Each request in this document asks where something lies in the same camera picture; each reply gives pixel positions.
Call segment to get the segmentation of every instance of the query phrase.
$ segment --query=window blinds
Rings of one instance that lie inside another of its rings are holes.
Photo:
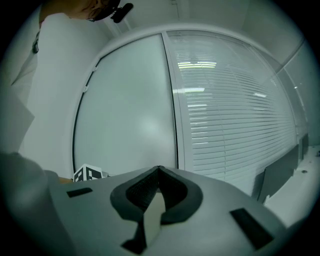
[[[168,36],[190,124],[182,126],[192,144],[184,157],[193,158],[195,173],[251,195],[256,176],[297,143],[281,83],[243,42],[202,31]]]

